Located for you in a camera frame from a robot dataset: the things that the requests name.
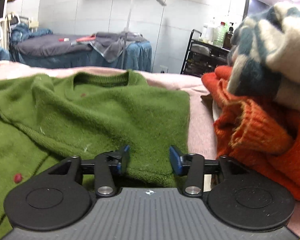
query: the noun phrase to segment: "brown bottle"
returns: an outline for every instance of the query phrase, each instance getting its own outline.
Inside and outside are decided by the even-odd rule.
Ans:
[[[226,33],[225,41],[223,42],[223,48],[231,50],[231,38],[233,36],[233,23],[229,28],[229,31]]]

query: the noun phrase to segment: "bed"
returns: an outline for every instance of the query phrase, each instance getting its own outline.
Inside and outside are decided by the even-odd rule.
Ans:
[[[122,55],[106,60],[105,55],[89,44],[75,44],[77,35],[52,34],[48,29],[41,33],[28,33],[25,26],[13,29],[11,39],[17,33],[22,39],[15,38],[10,44],[10,59],[32,67],[72,68],[79,66],[103,66],[122,69],[133,69],[151,72],[152,47],[149,41],[136,36],[136,41],[128,43],[122,67]]]
[[[77,72],[87,72],[96,75],[115,75],[124,72],[121,69],[105,67],[76,67],[69,69],[45,69],[29,67],[20,63],[0,61],[0,80],[31,76],[45,73],[54,77],[66,77]],[[164,87],[169,90],[183,90],[190,97],[190,121],[188,131],[189,152],[203,155],[206,159],[216,157],[216,139],[213,130],[213,117],[208,104],[202,101],[202,95],[208,95],[208,90],[202,85],[201,79],[189,75],[168,73],[147,73],[140,71],[150,86]],[[210,190],[210,178],[205,176],[204,190]],[[300,202],[296,202],[295,211],[288,228],[300,236]]]

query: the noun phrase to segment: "wall outlet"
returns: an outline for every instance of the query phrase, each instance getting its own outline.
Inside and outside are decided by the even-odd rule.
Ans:
[[[168,67],[160,65],[160,73],[168,73]]]

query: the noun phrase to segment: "pink bedsheet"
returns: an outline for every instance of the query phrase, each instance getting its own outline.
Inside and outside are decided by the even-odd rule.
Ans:
[[[106,67],[44,69],[29,67],[20,63],[0,61],[0,80],[31,76],[37,73],[45,73],[49,76],[61,78],[77,72],[87,72],[95,75],[114,75],[125,72],[125,70]],[[214,159],[216,156],[216,139],[213,130],[213,118],[200,98],[201,95],[208,95],[209,92],[202,85],[201,79],[188,75],[139,72],[147,79],[150,86],[163,87],[169,90],[183,90],[189,94],[189,152],[201,154],[206,159]],[[300,236],[300,202],[296,203],[295,212],[288,227]]]

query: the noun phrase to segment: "green sweater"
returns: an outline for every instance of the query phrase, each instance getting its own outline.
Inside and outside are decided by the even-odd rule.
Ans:
[[[128,178],[174,185],[168,149],[187,151],[188,121],[186,92],[150,87],[135,72],[0,81],[0,237],[10,229],[3,200],[14,175],[25,181],[67,156],[129,144]]]

